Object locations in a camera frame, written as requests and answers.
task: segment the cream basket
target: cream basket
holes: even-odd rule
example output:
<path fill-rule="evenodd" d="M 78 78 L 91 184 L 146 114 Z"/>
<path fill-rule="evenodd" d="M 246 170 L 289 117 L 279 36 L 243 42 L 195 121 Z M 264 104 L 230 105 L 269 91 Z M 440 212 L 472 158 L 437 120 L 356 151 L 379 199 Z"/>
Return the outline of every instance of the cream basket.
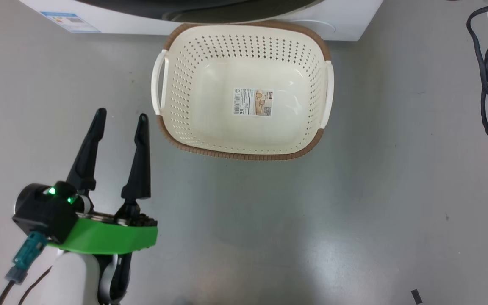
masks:
<path fill-rule="evenodd" d="M 153 68 L 152 103 L 161 131 L 178 148 L 288 160 L 321 139 L 334 72 L 327 46 L 310 29 L 272 21 L 181 25 L 163 49 Z"/>

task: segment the black object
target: black object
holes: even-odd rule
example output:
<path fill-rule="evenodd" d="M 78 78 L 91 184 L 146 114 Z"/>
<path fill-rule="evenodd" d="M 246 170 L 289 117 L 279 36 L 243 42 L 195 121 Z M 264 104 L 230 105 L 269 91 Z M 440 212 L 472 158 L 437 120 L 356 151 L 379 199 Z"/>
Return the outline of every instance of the black object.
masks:
<path fill-rule="evenodd" d="M 67 182 L 75 189 L 83 190 L 83 194 L 86 196 L 89 191 L 95 190 L 97 183 L 93 178 L 95 161 L 97 160 L 97 146 L 105 133 L 106 118 L 107 110 L 105 108 L 98 109 L 67 176 Z"/>
<path fill-rule="evenodd" d="M 189 23 L 237 23 L 270 19 L 321 0 L 78 0 L 99 8 L 152 19 Z"/>
<path fill-rule="evenodd" d="M 114 218 L 138 220 L 141 208 L 136 199 L 151 197 L 150 183 L 150 126 L 148 116 L 141 114 L 135 133 L 135 156 L 129 173 L 128 183 L 122 188 L 124 205 L 120 207 Z"/>
<path fill-rule="evenodd" d="M 41 274 L 41 276 L 39 276 L 39 278 L 33 284 L 31 284 L 31 286 L 29 286 L 29 288 L 25 291 L 25 293 L 20 298 L 20 301 L 18 302 L 18 305 L 22 305 L 24 303 L 25 298 L 28 297 L 28 295 L 31 292 L 31 290 L 33 290 L 33 288 L 35 288 L 35 286 L 37 286 L 37 284 L 39 284 L 41 282 L 41 280 L 45 276 L 47 276 L 47 274 L 49 274 L 50 269 L 52 269 L 52 267 L 48 268 L 43 274 Z"/>
<path fill-rule="evenodd" d="M 419 305 L 423 302 L 421 296 L 419 295 L 419 291 L 417 291 L 417 289 L 412 290 L 412 296 L 414 297 L 416 305 Z"/>
<path fill-rule="evenodd" d="M 476 58 L 478 60 L 478 65 L 480 67 L 480 77 L 481 77 L 481 82 L 482 82 L 482 92 L 481 92 L 481 116 L 482 116 L 482 124 L 483 128 L 485 129 L 485 133 L 488 137 L 488 121 L 487 121 L 487 112 L 485 109 L 485 101 L 488 95 L 488 75 L 487 75 L 487 69 L 485 65 L 485 61 L 483 59 L 483 56 L 481 54 L 481 48 L 480 48 L 480 41 L 478 40 L 478 37 L 476 36 L 476 33 L 472 29 L 472 19 L 476 17 L 477 15 L 483 14 L 488 12 L 488 6 L 484 8 L 480 8 L 476 11 L 474 11 L 470 16 L 468 17 L 468 20 L 466 21 L 466 28 L 468 29 L 468 32 L 470 33 L 470 36 L 472 36 L 472 41 L 474 43 L 474 50 L 476 51 Z"/>
<path fill-rule="evenodd" d="M 83 197 L 89 199 L 89 191 L 95 189 L 97 147 L 103 138 L 105 122 L 106 110 L 100 108 L 91 122 L 66 182 L 56 182 L 53 190 L 52 186 L 38 183 L 28 185 L 22 190 L 16 200 L 15 216 L 12 217 L 12 220 L 26 234 L 37 231 L 52 239 L 56 244 L 65 242 L 78 220 L 76 212 L 83 211 L 85 200 Z M 157 226 L 156 220 L 141 214 L 141 209 L 136 201 L 136 199 L 151 197 L 150 133 L 148 116 L 145 114 L 141 114 L 139 118 L 134 142 L 137 149 L 133 165 L 128 183 L 122 189 L 122 198 L 125 201 L 114 216 L 114 223 L 116 225 L 119 220 L 127 220 L 128 225 L 131 226 Z M 90 202 L 90 204 L 92 206 L 90 213 L 93 213 L 93 203 Z M 99 262 L 101 274 L 103 274 L 107 266 L 113 262 L 113 256 L 95 255 L 95 257 Z M 109 283 L 110 297 L 117 302 L 124 297 L 129 284 L 131 257 L 131 253 L 118 255 L 118 264 Z M 48 274 L 49 270 L 26 291 L 20 304 L 23 303 L 29 291 Z M 10 286 L 4 291 L 4 295 L 8 293 Z"/>
<path fill-rule="evenodd" d="M 5 298 L 8 295 L 8 292 L 10 291 L 12 286 L 14 286 L 14 281 L 11 280 L 10 282 L 8 282 L 7 286 L 5 287 L 5 289 L 3 290 L 3 292 L 0 295 L 0 305 L 2 305 L 3 302 L 5 301 Z"/>
<path fill-rule="evenodd" d="M 56 187 L 64 189 L 66 195 L 76 193 L 66 182 L 60 181 L 56 183 Z M 70 196 L 49 194 L 47 191 L 50 188 L 38 183 L 25 187 L 16 200 L 12 220 L 26 235 L 37 231 L 52 239 L 54 243 L 62 244 L 69 236 L 78 216 L 67 202 Z"/>

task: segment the basket handle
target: basket handle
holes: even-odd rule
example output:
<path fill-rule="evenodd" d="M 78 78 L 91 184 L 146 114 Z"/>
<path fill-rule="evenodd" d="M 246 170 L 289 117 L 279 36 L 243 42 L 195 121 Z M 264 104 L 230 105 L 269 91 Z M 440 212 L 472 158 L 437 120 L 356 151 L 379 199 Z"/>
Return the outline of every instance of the basket handle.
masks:
<path fill-rule="evenodd" d="M 152 106 L 155 115 L 161 115 L 161 109 L 165 106 L 165 89 L 166 89 L 166 79 L 167 71 L 169 67 L 169 59 L 165 56 L 167 50 L 162 50 L 157 56 L 155 64 L 152 71 Z M 165 62 L 165 73 L 163 75 L 163 91 L 161 91 L 161 103 L 159 102 L 159 74 L 161 74 L 161 65 Z"/>
<path fill-rule="evenodd" d="M 325 62 L 327 64 L 327 96 L 325 97 L 325 111 L 321 119 L 320 129 L 325 128 L 331 115 L 331 108 L 333 108 L 333 98 L 335 97 L 335 70 L 331 60 Z"/>

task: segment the barcode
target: barcode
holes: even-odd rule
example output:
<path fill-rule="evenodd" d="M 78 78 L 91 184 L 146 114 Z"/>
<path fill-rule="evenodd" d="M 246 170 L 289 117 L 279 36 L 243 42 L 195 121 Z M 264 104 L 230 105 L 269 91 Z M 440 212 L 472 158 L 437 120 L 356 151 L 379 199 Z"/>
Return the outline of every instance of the barcode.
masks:
<path fill-rule="evenodd" d="M 72 23 L 84 23 L 84 21 L 82 21 L 82 19 L 80 18 L 67 18 L 68 21 L 71 21 Z"/>
<path fill-rule="evenodd" d="M 233 114 L 241 114 L 240 113 L 240 95 L 235 96 L 235 99 L 233 100 Z"/>

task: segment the teal connector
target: teal connector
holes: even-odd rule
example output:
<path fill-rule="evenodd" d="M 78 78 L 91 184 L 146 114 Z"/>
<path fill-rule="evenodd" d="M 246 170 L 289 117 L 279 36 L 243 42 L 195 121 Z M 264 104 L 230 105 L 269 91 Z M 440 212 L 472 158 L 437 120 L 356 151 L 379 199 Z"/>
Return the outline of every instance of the teal connector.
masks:
<path fill-rule="evenodd" d="M 47 244 L 48 239 L 43 234 L 31 232 L 12 259 L 14 266 L 8 271 L 5 279 L 9 282 L 13 281 L 16 284 L 21 284 L 28 275 L 29 267 L 39 257 Z"/>

